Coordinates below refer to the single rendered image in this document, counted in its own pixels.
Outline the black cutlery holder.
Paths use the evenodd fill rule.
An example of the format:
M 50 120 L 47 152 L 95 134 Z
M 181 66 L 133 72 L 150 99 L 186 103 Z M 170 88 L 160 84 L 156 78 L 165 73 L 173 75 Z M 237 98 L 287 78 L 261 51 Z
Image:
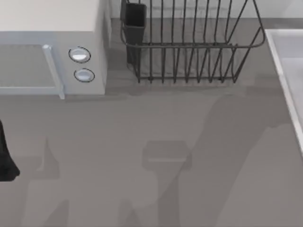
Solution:
M 121 0 L 120 20 L 125 37 L 127 63 L 136 64 L 143 43 L 144 30 L 146 28 L 147 7 L 142 3 L 132 3 L 129 0 Z

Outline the microwave oven door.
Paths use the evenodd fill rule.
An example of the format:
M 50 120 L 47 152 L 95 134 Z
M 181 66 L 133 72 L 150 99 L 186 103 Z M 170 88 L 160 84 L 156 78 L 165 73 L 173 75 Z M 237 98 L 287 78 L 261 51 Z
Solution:
M 0 44 L 0 95 L 58 95 L 42 46 Z

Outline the large silver microwave knob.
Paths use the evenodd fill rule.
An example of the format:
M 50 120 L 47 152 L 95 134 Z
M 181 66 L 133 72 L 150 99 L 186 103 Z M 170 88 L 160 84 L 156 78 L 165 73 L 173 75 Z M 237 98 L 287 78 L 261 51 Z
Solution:
M 89 50 L 81 46 L 70 48 L 68 56 L 76 63 L 86 63 L 91 59 L 91 53 Z

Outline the small silver microwave knob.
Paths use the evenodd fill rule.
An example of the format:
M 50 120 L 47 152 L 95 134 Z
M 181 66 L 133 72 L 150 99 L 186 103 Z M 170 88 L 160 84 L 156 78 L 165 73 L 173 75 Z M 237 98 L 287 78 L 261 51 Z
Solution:
M 90 83 L 95 78 L 94 72 L 87 68 L 75 70 L 73 75 L 79 82 L 82 83 Z

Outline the pale microwave oven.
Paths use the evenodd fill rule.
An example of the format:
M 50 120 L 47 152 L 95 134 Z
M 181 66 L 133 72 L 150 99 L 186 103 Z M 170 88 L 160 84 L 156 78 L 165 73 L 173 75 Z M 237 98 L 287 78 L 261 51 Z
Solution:
M 52 46 L 65 97 L 105 94 L 110 37 L 109 0 L 0 0 L 0 44 Z M 78 46 L 91 53 L 88 62 L 69 58 Z M 92 82 L 74 77 L 82 68 L 94 72 Z

